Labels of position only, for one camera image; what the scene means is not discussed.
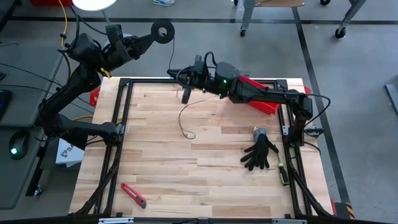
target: black rubber ring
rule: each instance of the black rubber ring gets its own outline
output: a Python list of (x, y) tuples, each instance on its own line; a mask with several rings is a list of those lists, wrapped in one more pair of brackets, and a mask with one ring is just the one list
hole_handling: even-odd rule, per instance
[[(159, 34), (160, 28), (166, 29), (166, 35)], [(152, 27), (150, 28), (150, 34), (153, 36), (156, 42), (160, 44), (167, 44), (173, 40), (175, 29), (173, 24), (169, 21), (156, 21), (152, 24)]]

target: computer mouse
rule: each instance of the computer mouse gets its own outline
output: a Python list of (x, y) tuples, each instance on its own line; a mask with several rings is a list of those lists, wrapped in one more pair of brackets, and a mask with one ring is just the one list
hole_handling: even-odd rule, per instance
[(10, 138), (9, 151), (11, 159), (20, 160), (26, 156), (28, 150), (29, 132), (18, 131)]

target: red utility knife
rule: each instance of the red utility knife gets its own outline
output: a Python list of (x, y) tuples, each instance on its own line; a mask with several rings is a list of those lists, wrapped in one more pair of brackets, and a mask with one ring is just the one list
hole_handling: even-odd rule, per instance
[(143, 196), (141, 196), (138, 192), (136, 192), (134, 189), (132, 189), (130, 186), (127, 184), (123, 183), (120, 185), (120, 187), (128, 194), (132, 199), (136, 201), (136, 203), (141, 207), (145, 208), (147, 206), (147, 201)]

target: black floor stripe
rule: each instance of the black floor stripe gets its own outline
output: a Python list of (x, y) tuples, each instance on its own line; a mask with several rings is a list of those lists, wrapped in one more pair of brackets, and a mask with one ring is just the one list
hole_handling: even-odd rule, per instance
[[(308, 51), (307, 43), (305, 41), (304, 31), (303, 31), (303, 27), (300, 22), (299, 12), (297, 11), (297, 8), (292, 8), (292, 10), (293, 10), (294, 19), (296, 21), (297, 33), (298, 33), (298, 37), (300, 39), (300, 45), (301, 45), (301, 49), (303, 51), (305, 66), (307, 67), (307, 72), (308, 72), (308, 76), (310, 78), (312, 90), (313, 90), (314, 94), (321, 95), (319, 86), (318, 86), (318, 81), (315, 76), (315, 71), (313, 69), (310, 52)], [(315, 103), (317, 104), (318, 111), (321, 111), (324, 109), (325, 106), (323, 105), (321, 98), (315, 97)], [(340, 194), (341, 202), (349, 202), (349, 197), (348, 197), (348, 192), (347, 192), (346, 184), (345, 184), (344, 177), (343, 177), (343, 172), (341, 171), (341, 166), (340, 166), (340, 162), (338, 160), (335, 142), (333, 141), (333, 137), (331, 135), (330, 126), (329, 126), (328, 118), (326, 117), (326, 113), (323, 113), (320, 115), (320, 121), (321, 121), (322, 127), (325, 129), (324, 135), (325, 135), (326, 145), (327, 145), (327, 148), (329, 151), (331, 166), (332, 166), (333, 172), (335, 174), (337, 189)]]
[[(106, 22), (101, 17), (84, 17), (86, 22)], [(155, 22), (163, 19), (176, 23), (242, 23), (242, 19), (183, 19), (183, 18), (110, 18), (111, 22)], [(63, 22), (63, 17), (40, 17), (40, 16), (12, 16), (11, 21), (44, 21)], [(68, 18), (70, 22), (76, 22), (74, 17)], [(252, 24), (295, 24), (294, 19), (251, 19)], [(301, 24), (313, 25), (338, 25), (340, 21), (334, 20), (302, 20)], [(398, 21), (351, 21), (351, 25), (398, 25)]]

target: black glove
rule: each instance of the black glove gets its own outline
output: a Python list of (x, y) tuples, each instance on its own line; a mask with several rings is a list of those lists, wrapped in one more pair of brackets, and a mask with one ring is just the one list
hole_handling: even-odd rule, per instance
[(278, 148), (268, 140), (265, 128), (255, 130), (254, 140), (256, 142), (255, 145), (244, 150), (244, 152), (248, 152), (249, 154), (242, 157), (241, 162), (249, 160), (249, 162), (244, 165), (245, 168), (249, 168), (249, 171), (252, 171), (254, 166), (260, 167), (260, 169), (264, 169), (264, 166), (269, 168), (267, 160), (269, 148), (279, 153)]

